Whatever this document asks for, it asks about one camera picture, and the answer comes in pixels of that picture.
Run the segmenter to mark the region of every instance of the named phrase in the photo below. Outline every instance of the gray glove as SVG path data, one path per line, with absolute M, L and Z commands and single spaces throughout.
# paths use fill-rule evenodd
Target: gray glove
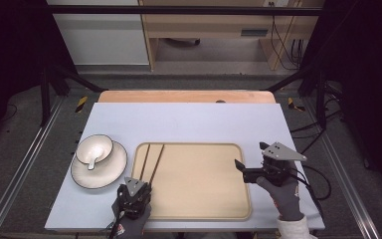
M 126 216 L 122 217 L 116 230 L 116 239 L 139 239 L 142 238 L 142 230 L 148 217 L 150 217 L 151 206 L 148 204 L 144 214 L 138 219 L 132 220 Z
M 291 162 L 291 167 L 295 168 L 294 162 Z M 295 178 L 289 177 L 281 187 L 272 185 L 263 177 L 257 178 L 257 184 L 270 194 L 281 214 L 280 220 L 299 221 L 303 218 L 299 211 L 298 182 Z

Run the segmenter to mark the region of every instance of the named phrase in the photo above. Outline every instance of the white tabletop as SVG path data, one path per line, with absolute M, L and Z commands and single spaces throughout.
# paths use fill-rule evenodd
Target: white tabletop
M 143 142 L 228 142 L 243 152 L 246 167 L 261 167 L 259 142 L 279 141 L 294 149 L 287 122 L 278 104 L 211 103 L 96 103 L 81 140 L 106 134 L 121 143 L 128 153 L 122 176 L 109 186 L 85 189 L 71 177 L 69 168 L 54 203 L 46 229 L 98 231 L 112 220 L 111 205 L 123 178 L 130 176 L 137 147 Z M 296 164 L 303 171 L 300 163 Z M 148 231 L 258 231 L 277 228 L 278 211 L 269 194 L 249 184 L 253 212 L 245 221 L 149 220 Z M 310 229 L 323 229 L 309 193 L 299 188 L 300 210 Z

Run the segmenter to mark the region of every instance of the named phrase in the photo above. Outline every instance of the white spoon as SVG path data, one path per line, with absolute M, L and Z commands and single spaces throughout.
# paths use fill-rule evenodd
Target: white spoon
M 89 170 L 95 169 L 95 164 L 97 159 L 103 154 L 103 149 L 101 147 L 95 148 L 93 152 L 94 159 L 92 159 L 89 163 Z

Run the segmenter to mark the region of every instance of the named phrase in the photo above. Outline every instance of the beige tray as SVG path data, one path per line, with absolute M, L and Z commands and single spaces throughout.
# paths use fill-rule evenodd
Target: beige tray
M 132 177 L 152 181 L 152 219 L 243 220 L 251 213 L 247 185 L 234 159 L 241 149 L 231 143 L 141 144 L 135 154 Z

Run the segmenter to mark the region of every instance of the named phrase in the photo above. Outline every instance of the white plate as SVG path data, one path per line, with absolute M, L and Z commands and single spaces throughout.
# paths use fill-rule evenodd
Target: white plate
M 112 154 L 95 164 L 95 169 L 89 170 L 89 165 L 81 163 L 77 157 L 71 164 L 71 176 L 76 184 L 85 188 L 101 188 L 113 183 L 123 173 L 126 167 L 126 150 L 114 141 Z

